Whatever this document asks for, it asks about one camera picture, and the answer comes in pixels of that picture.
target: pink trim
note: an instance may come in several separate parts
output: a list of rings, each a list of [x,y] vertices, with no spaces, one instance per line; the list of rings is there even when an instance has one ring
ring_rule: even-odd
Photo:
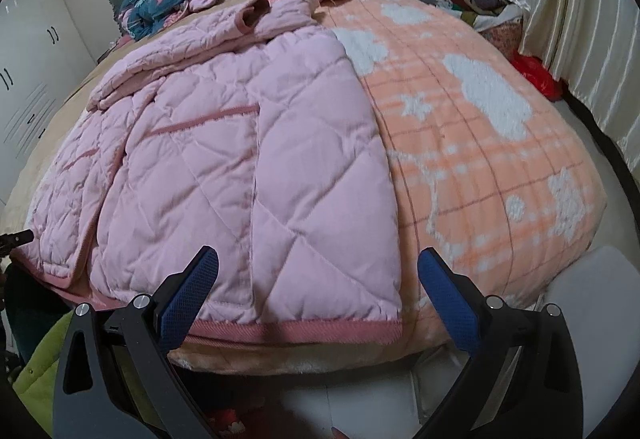
[[[98,293],[90,283],[78,286],[75,292],[68,289],[70,278],[59,278],[35,269],[24,257],[16,259],[39,281],[49,284],[64,299],[79,304],[89,302],[97,310],[116,309],[126,303]],[[389,345],[402,336],[402,320],[307,320],[271,324],[234,324],[196,320],[186,341],[203,345],[220,346],[220,342],[242,344],[284,343],[380,343]]]
[[[97,154],[97,153],[98,153],[98,149],[97,148],[94,148],[92,150],[87,150],[86,152],[81,153],[78,157],[76,157],[68,165],[66,165],[64,168],[62,168],[62,171],[65,172],[65,171],[69,170],[69,168],[71,168],[74,164],[76,164],[81,159],[83,159],[85,157],[91,157],[92,155]]]
[[[196,320],[188,341],[236,343],[368,343],[389,345],[400,339],[402,321],[307,320],[273,324],[233,324]]]
[[[180,130],[187,130],[188,128],[193,128],[194,126],[198,126],[207,121],[222,119],[223,117],[229,117],[231,115],[257,114],[258,112],[260,112],[260,105],[257,103],[247,106],[235,106],[233,108],[219,110],[217,112],[214,112],[213,114],[203,115],[202,117],[197,117],[196,119],[190,119],[188,121],[183,121],[182,123],[176,123],[158,128],[156,130],[152,130],[145,135],[144,139],[164,133],[180,132]]]

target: pink clothing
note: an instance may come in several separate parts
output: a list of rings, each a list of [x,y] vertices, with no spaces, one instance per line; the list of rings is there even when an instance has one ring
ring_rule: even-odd
[[[194,339],[401,334],[396,196],[369,98],[318,0],[251,0],[127,54],[92,92],[16,251],[69,299],[153,293],[203,245]]]

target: plaid pattern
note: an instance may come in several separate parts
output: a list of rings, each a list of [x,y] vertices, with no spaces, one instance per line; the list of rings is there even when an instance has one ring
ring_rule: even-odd
[[[575,132],[489,42],[432,6],[352,0],[323,7],[321,18],[338,38],[368,36],[367,44],[345,46],[374,107],[396,188],[406,352],[446,338],[417,279],[425,247],[485,294],[516,307],[534,301],[587,250],[606,205]],[[529,103],[522,140],[501,136],[465,98],[443,63],[448,54],[488,64]]]

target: black clamp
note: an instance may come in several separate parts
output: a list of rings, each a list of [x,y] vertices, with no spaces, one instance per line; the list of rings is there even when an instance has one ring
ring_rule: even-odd
[[[510,308],[484,297],[433,248],[418,277],[457,348],[470,355],[454,386],[414,439],[582,439],[582,388],[562,311]],[[474,428],[511,347],[521,347],[495,418]]]
[[[218,276],[218,255],[203,247],[183,273],[154,295],[96,312],[80,304],[60,354],[53,407],[55,439],[210,439],[216,435],[166,359],[179,347]],[[115,359],[126,346],[162,427],[140,417]]]

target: blue gripper pad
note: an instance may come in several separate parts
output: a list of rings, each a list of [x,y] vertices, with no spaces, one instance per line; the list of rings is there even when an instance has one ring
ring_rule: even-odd
[[[481,341],[478,316],[456,288],[449,273],[449,268],[433,248],[422,250],[418,257],[420,283],[456,347],[473,356]]]
[[[218,254],[209,248],[160,316],[158,345],[168,353],[182,345],[218,277]]]

